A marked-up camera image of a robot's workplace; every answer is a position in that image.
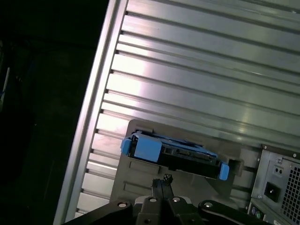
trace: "screw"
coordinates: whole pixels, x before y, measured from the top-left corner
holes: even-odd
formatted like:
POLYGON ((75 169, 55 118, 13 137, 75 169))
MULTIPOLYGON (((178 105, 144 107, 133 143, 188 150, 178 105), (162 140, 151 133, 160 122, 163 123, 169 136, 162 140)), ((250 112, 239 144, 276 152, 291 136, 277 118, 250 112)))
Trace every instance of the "screw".
POLYGON ((120 202, 120 203, 118 204, 118 206, 121 207, 121 208, 124 208, 124 207, 127 206, 127 203, 120 202))
POLYGON ((210 202, 206 202, 206 203, 204 203, 204 205, 205 205, 205 207, 207 207, 207 208, 211 208, 211 207, 212 207, 212 204, 211 204, 210 202))
POLYGON ((175 197, 175 198, 173 198, 173 201, 176 202, 176 203, 180 202, 180 198, 175 197))

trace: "blue plastic tab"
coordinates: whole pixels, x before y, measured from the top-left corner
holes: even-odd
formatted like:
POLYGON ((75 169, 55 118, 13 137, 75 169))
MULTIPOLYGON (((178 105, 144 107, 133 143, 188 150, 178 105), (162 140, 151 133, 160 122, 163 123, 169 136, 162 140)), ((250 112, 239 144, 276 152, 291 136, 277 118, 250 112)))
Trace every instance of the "blue plastic tab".
POLYGON ((130 145, 131 145, 131 140, 129 138, 123 139, 122 144, 121 144, 121 153, 124 155, 128 155, 130 145))
POLYGON ((227 165, 226 163, 222 163, 220 174, 219 174, 219 179, 227 180, 228 174, 229 174, 229 165, 227 165))
POLYGON ((151 162, 157 162, 161 151, 162 143, 155 137, 137 134, 138 142, 135 149, 135 157, 151 162))

